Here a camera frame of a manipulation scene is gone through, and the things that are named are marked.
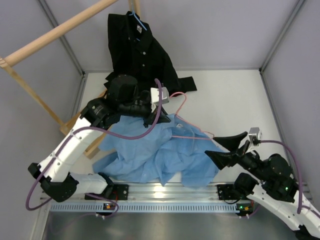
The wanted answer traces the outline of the pink wire hanger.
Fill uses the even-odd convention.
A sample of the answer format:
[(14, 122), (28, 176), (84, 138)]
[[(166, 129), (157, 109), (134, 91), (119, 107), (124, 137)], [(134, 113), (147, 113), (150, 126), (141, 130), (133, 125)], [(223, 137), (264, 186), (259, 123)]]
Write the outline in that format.
[(189, 125), (197, 128), (200, 132), (211, 135), (211, 137), (213, 138), (215, 135), (214, 135), (212, 132), (202, 130), (200, 127), (198, 127), (198, 126), (196, 126), (195, 124), (193, 124), (193, 123), (185, 120), (183, 117), (181, 117), (181, 116), (179, 115), (179, 112), (180, 112), (181, 109), (183, 108), (183, 106), (184, 106), (184, 104), (186, 103), (188, 97), (187, 97), (187, 95), (186, 95), (184, 92), (182, 92), (182, 91), (177, 91), (177, 92), (172, 93), (172, 94), (169, 96), (169, 98), (172, 99), (173, 97), (177, 97), (177, 96), (184, 96), (184, 100), (183, 100), (183, 102), (180, 104), (180, 106), (178, 107), (178, 109), (176, 110), (175, 116), (176, 116), (178, 119), (184, 121), (185, 123), (187, 123), (187, 124), (189, 124)]

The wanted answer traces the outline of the light blue shirt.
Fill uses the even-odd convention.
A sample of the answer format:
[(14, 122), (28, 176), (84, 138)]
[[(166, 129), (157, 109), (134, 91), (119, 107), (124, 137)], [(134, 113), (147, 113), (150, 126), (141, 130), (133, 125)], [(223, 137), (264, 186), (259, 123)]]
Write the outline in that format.
[(219, 147), (197, 127), (174, 114), (168, 117), (169, 122), (156, 124), (139, 139), (106, 135), (99, 148), (113, 153), (95, 162), (93, 171), (133, 183), (158, 179), (162, 185), (180, 172), (184, 186), (207, 186), (219, 169), (205, 152), (219, 151)]

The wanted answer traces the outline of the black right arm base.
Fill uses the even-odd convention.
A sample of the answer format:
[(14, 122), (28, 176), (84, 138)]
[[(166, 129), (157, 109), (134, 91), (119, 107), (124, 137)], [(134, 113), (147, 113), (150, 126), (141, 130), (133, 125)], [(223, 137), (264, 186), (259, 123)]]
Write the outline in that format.
[(217, 193), (219, 200), (223, 200), (229, 204), (228, 200), (234, 200), (237, 203), (240, 200), (249, 200), (248, 195), (253, 195), (253, 189), (256, 184), (253, 185), (237, 185), (237, 184), (218, 184)]

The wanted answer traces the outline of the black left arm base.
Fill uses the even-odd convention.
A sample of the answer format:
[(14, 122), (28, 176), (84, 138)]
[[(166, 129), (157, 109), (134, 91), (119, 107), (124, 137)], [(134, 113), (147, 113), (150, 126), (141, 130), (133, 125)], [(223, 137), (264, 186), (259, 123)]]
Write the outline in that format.
[(128, 184), (108, 184), (102, 193), (85, 193), (86, 200), (126, 201), (129, 194)]

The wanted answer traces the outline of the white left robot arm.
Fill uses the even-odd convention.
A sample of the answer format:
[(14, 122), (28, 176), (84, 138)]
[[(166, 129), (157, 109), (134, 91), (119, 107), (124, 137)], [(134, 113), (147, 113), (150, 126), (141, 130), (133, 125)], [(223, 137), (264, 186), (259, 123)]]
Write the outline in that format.
[[(169, 122), (162, 106), (169, 102), (168, 89), (155, 79), (156, 87), (139, 91), (138, 80), (119, 75), (109, 82), (105, 94), (87, 103), (75, 124), (55, 150), (40, 163), (31, 163), (29, 173), (51, 200), (58, 203), (73, 195), (96, 194), (101, 199), (113, 195), (113, 182), (104, 173), (76, 174), (72, 166), (85, 150), (102, 134), (124, 140), (138, 140), (147, 136), (158, 123)], [(122, 116), (141, 118), (147, 129), (137, 136), (115, 133), (109, 128)]]

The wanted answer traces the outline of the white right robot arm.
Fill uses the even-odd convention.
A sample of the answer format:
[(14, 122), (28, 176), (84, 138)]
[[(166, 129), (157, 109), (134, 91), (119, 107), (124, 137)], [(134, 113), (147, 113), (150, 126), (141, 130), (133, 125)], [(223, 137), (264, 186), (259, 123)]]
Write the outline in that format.
[(303, 191), (303, 183), (294, 177), (285, 158), (274, 153), (265, 160), (256, 149), (264, 142), (258, 127), (249, 132), (213, 140), (226, 151), (205, 151), (219, 170), (239, 165), (244, 169), (234, 183), (220, 184), (220, 200), (250, 200), (264, 207), (285, 223), (298, 240), (320, 238), (320, 212)]

